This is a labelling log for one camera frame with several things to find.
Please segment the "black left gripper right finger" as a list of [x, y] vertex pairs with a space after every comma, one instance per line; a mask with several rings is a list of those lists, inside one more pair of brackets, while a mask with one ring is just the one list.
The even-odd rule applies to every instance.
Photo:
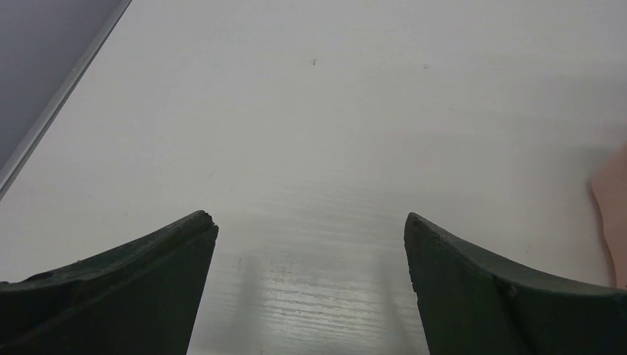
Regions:
[[404, 247], [432, 354], [624, 354], [626, 292], [548, 274], [416, 213]]

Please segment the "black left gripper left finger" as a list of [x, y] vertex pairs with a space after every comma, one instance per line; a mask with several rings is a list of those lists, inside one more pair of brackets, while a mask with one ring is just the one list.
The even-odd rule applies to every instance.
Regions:
[[3, 354], [185, 354], [218, 227], [196, 211], [144, 237], [1, 284]]

